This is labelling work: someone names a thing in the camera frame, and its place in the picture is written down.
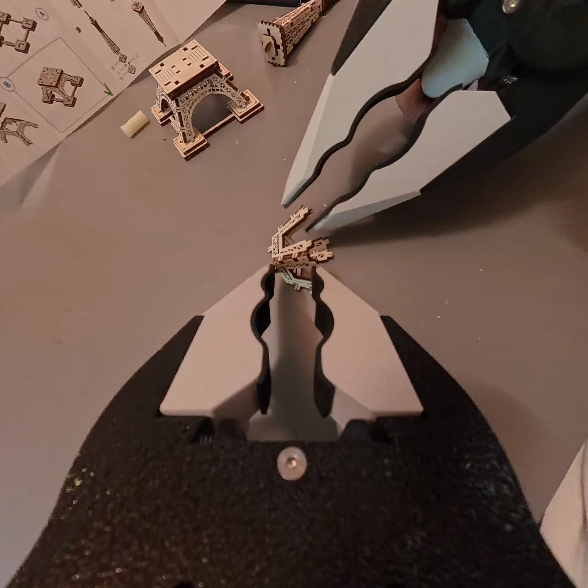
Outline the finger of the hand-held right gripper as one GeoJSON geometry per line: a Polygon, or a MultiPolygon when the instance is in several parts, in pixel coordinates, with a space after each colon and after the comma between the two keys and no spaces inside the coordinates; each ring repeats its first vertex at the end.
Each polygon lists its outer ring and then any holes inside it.
{"type": "Polygon", "coordinates": [[[449,91],[420,117],[410,140],[337,198],[307,231],[331,231],[420,195],[422,189],[510,122],[496,91],[449,91]]]}
{"type": "Polygon", "coordinates": [[[292,204],[378,102],[418,118],[482,77],[489,52],[471,24],[481,1],[358,1],[283,192],[292,204]]]}

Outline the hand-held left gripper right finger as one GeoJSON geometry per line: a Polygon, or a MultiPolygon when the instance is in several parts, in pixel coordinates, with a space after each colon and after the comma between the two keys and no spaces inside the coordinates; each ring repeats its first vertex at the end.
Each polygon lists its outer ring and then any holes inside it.
{"type": "Polygon", "coordinates": [[[316,348],[313,397],[338,430],[351,421],[418,416],[415,388],[383,318],[325,269],[312,270],[316,348]]]}

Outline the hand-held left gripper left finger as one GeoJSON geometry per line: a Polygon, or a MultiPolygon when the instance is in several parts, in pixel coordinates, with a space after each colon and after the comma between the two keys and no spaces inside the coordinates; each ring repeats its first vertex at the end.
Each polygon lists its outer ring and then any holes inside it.
{"type": "Polygon", "coordinates": [[[260,411],[256,383],[263,367],[263,341],[252,315],[263,302],[264,266],[205,311],[196,334],[160,404],[164,416],[233,420],[249,429],[260,411]]]}

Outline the small wooden lattice assembly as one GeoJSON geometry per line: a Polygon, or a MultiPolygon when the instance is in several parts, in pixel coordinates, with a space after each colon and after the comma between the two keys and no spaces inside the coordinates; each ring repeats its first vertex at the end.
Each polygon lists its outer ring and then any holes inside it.
{"type": "Polygon", "coordinates": [[[327,238],[294,242],[290,237],[312,212],[312,209],[301,206],[277,228],[268,247],[276,273],[297,291],[305,289],[311,292],[312,268],[334,258],[327,238]]]}

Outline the grey desk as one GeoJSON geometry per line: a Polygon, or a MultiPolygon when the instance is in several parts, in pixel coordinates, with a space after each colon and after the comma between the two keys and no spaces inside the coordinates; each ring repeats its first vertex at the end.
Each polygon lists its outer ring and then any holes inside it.
{"type": "MultiPolygon", "coordinates": [[[[1,214],[1,559],[42,530],[113,395],[266,259],[290,166],[354,1],[285,69],[222,8],[195,37],[265,109],[185,162],[149,75],[57,149],[43,195],[1,214]]],[[[329,269],[478,402],[540,517],[587,437],[587,111],[513,158],[332,237],[329,269]]]]}

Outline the flat wooden puzzle strip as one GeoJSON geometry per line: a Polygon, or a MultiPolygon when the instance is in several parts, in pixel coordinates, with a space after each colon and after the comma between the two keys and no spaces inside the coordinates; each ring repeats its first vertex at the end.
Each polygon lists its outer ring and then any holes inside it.
{"type": "Polygon", "coordinates": [[[337,1],[307,1],[273,21],[261,20],[257,32],[266,62],[284,67],[292,50],[337,1]]]}

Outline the wooden tower base model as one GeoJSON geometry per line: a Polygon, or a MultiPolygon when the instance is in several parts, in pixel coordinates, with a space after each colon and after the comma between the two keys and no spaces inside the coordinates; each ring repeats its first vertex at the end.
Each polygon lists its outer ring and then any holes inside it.
{"type": "Polygon", "coordinates": [[[156,102],[151,113],[177,133],[173,140],[185,160],[209,146],[208,137],[231,121],[244,123],[263,110],[263,104],[248,89],[233,84],[233,75],[198,41],[190,40],[149,69],[156,82],[156,102]],[[192,123],[196,107],[209,96],[228,99],[229,114],[201,132],[192,123]]]}

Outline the cream wax cylinder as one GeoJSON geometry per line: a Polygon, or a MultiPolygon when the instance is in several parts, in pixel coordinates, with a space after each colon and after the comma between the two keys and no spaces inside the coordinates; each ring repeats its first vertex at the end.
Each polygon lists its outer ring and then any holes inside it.
{"type": "Polygon", "coordinates": [[[149,123],[148,117],[141,111],[137,111],[131,118],[128,119],[120,129],[123,134],[128,138],[136,136],[147,124],[149,123]]]}

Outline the diagram instruction sheet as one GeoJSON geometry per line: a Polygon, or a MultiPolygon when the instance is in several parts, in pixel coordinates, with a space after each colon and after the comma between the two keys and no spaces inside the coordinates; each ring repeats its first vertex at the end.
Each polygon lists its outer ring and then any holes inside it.
{"type": "Polygon", "coordinates": [[[224,1],[1,1],[1,184],[74,132],[224,1]]]}

